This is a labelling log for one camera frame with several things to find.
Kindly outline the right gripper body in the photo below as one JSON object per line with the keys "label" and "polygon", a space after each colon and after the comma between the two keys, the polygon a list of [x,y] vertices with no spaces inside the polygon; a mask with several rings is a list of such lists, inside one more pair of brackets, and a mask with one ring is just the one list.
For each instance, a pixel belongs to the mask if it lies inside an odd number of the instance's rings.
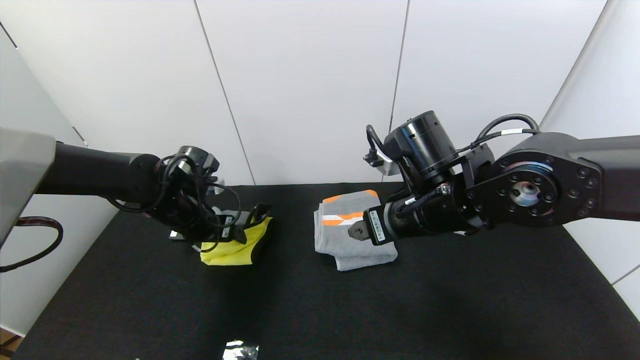
{"label": "right gripper body", "polygon": [[368,208],[363,215],[369,239],[375,246],[393,243],[396,240],[421,236],[421,227],[415,212],[407,217],[398,216],[398,210],[405,206],[412,197],[397,199],[375,207]]}

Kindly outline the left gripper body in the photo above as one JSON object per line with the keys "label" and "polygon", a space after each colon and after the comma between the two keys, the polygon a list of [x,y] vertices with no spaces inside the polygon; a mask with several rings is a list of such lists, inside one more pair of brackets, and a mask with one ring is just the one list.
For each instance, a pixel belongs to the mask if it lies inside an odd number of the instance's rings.
{"label": "left gripper body", "polygon": [[190,230],[190,240],[196,243],[230,243],[234,240],[233,215],[215,214],[198,219]]}

